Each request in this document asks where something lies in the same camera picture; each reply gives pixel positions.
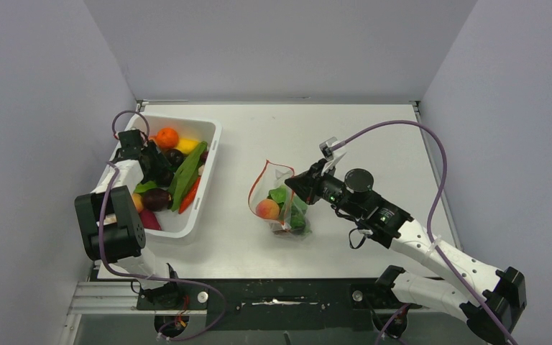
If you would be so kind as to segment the dark plum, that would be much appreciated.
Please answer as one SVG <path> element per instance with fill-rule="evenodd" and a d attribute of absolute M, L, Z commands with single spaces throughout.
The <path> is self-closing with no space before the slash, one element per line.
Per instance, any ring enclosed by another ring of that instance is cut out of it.
<path fill-rule="evenodd" d="M 163 152 L 167 161 L 175 168 L 178 168 L 185 161 L 186 156 L 178 149 L 169 149 Z"/>

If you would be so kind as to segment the white green napa cabbage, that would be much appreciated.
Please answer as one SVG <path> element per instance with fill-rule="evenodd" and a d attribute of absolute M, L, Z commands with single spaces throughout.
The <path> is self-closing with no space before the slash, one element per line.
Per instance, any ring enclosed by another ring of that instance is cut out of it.
<path fill-rule="evenodd" d="M 269 199 L 279 204 L 280 215 L 278 222 L 270 226 L 277 235 L 307 236 L 311 230 L 310 221 L 306 217 L 308 205 L 286 185 L 281 185 L 269 191 Z"/>

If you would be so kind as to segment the orange fruit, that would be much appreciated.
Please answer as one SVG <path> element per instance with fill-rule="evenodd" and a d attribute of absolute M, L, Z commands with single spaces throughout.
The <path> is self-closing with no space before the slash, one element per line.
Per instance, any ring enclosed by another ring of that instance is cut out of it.
<path fill-rule="evenodd" d="M 164 127 L 155 135 L 155 143 L 161 150 L 176 148 L 179 141 L 178 132 L 171 127 Z"/>

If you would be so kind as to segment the clear red-zipper bag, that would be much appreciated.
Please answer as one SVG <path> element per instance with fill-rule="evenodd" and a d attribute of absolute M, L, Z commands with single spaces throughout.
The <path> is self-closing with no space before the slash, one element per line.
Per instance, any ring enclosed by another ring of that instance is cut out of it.
<path fill-rule="evenodd" d="M 304 238 L 311 233 L 308 205 L 285 184 L 294 175 L 292 167 L 267 160 L 247 197 L 249 210 L 275 236 Z"/>

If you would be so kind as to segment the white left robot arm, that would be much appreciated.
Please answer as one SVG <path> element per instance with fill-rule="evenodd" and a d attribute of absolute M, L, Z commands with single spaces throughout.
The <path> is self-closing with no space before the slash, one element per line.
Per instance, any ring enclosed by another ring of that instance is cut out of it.
<path fill-rule="evenodd" d="M 87 256 L 113 275 L 140 284 L 140 306 L 174 309 L 184 301 L 176 271 L 146 247 L 147 233 L 134 205 L 136 186 L 169 170 L 155 143 L 131 129 L 116 135 L 119 147 L 97 186 L 75 198 L 74 206 Z"/>

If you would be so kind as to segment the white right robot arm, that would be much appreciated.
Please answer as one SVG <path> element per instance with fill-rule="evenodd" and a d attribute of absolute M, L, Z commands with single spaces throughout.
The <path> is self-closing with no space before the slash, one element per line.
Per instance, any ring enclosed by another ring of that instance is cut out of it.
<path fill-rule="evenodd" d="M 512 331 L 527 304 L 525 277 L 513 267 L 485 264 L 433 235 L 407 211 L 372 189 L 370 172 L 350 170 L 343 180 L 325 160 L 285 184 L 308 205 L 326 201 L 335 214 L 384 248 L 402 254 L 436 275 L 431 279 L 390 265 L 377 279 L 379 303 L 421 305 L 465 322 L 488 344 L 514 344 Z"/>

